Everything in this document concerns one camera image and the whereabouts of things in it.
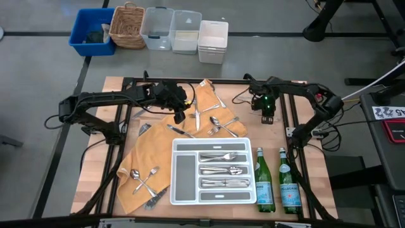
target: sticker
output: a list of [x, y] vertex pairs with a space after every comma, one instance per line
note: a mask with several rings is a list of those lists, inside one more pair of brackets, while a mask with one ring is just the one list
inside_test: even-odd
[[373, 106], [372, 108], [376, 120], [405, 118], [405, 107]]
[[259, 205], [273, 204], [273, 195], [271, 192], [271, 183], [270, 182], [257, 182], [256, 183], [256, 194], [258, 196], [257, 203]]
[[280, 189], [283, 206], [301, 206], [298, 184], [281, 184]]
[[281, 173], [286, 173], [286, 172], [290, 172], [290, 167], [286, 164], [281, 164], [280, 166], [280, 172]]

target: blue bin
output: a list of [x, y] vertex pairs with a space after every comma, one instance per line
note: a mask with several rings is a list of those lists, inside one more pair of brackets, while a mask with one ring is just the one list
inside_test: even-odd
[[89, 32], [102, 30], [101, 24], [111, 24], [114, 8], [81, 9], [77, 13], [69, 45], [74, 47], [81, 56], [106, 56], [113, 55], [115, 43], [108, 38], [107, 43], [84, 44]]

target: bottle label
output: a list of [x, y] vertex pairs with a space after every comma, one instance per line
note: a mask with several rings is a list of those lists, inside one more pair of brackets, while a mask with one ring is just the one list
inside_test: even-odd
[[301, 206], [298, 184], [281, 184], [280, 188], [283, 206]]
[[286, 164], [281, 164], [281, 166], [280, 166], [280, 172], [282, 172], [282, 173], [286, 173], [286, 172], [290, 172], [290, 167], [288, 166], [288, 165], [286, 165]]
[[271, 192], [270, 182], [257, 182], [256, 183], [256, 194], [258, 195], [257, 204], [259, 205], [272, 205], [273, 204], [273, 193]]

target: white plastic bin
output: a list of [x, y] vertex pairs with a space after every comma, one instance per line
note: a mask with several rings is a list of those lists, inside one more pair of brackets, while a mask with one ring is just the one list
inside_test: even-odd
[[198, 46], [203, 48], [227, 48], [228, 22], [201, 21]]
[[200, 63], [222, 64], [225, 53], [214, 53], [198, 50]]
[[150, 50], [169, 51], [170, 24], [174, 10], [166, 7], [146, 9], [140, 35]]
[[170, 42], [174, 53], [195, 54], [202, 14], [176, 10], [170, 25]]

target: wicker basket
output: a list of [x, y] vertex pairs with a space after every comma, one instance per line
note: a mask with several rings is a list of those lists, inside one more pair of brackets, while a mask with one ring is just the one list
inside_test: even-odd
[[135, 3], [126, 2], [124, 6], [115, 8], [109, 36], [116, 45], [123, 48], [141, 49], [145, 42], [140, 36], [140, 26], [145, 16], [145, 9]]

